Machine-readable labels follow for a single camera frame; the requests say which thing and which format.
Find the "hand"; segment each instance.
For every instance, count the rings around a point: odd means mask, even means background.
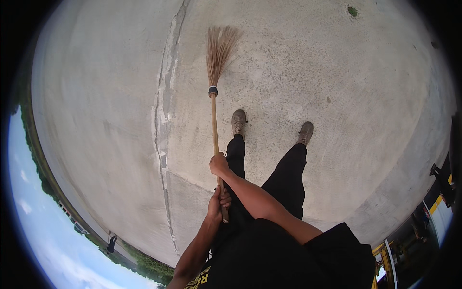
[[[228,171],[228,161],[226,160],[225,155],[222,152],[219,152],[218,155],[214,155],[210,159],[210,172],[216,176],[221,177],[223,173]]]
[[[225,189],[225,193],[220,196],[221,188],[219,185],[217,185],[217,188],[215,189],[215,193],[213,196],[210,198],[210,201],[208,202],[208,212],[207,212],[207,217],[214,221],[219,221],[221,222],[223,220],[223,216],[221,214],[221,208],[220,205],[223,207],[229,208],[231,206],[231,197],[230,194],[227,192]]]

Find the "building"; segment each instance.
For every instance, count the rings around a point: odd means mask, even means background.
[[[59,207],[61,208],[61,210],[68,216],[68,218],[71,220],[72,224],[74,224],[74,230],[79,233],[79,234],[88,234],[87,230],[85,230],[82,225],[79,224],[79,222],[77,222],[74,218],[72,218],[72,215],[71,213],[66,209],[66,207],[64,206],[64,204],[59,201],[58,202],[59,204]]]

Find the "cloud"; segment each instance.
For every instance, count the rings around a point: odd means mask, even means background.
[[[27,176],[26,176],[26,173],[24,172],[24,170],[21,170],[21,177],[23,178],[23,180],[28,183],[29,180],[27,179]]]
[[[149,289],[157,289],[158,284],[151,280],[146,280],[146,287]]]
[[[28,215],[30,212],[32,212],[32,208],[29,206],[28,203],[26,203],[26,201],[24,199],[20,199],[18,201],[18,205],[20,205],[23,208],[26,215]]]
[[[48,273],[50,277],[62,274],[71,284],[81,285],[85,288],[123,289],[123,287],[95,273],[92,269],[77,263],[50,243],[43,245],[41,253],[49,266],[55,271],[52,274]]]

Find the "right hand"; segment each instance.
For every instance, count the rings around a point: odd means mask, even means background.
[[[221,177],[223,173],[227,172],[230,169],[228,166],[228,161],[226,160],[226,157],[222,152],[219,152],[218,155],[214,155],[210,159],[209,166],[210,172],[219,177]]]

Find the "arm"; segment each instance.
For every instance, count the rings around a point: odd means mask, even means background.
[[[321,230],[294,217],[261,187],[233,173],[223,153],[212,157],[210,171],[221,177],[233,189],[241,203],[255,219],[263,218],[278,224],[302,245],[322,234]]]
[[[194,279],[200,273],[201,268],[207,259],[210,245],[212,244],[220,223],[223,220],[220,204],[224,207],[229,207],[231,205],[229,193],[225,193],[221,197],[219,195],[220,186],[217,186],[215,193],[208,203],[207,216],[202,222],[201,228],[197,232],[196,237],[181,255],[180,260],[176,264],[173,279],[167,288],[183,289],[189,281]]]

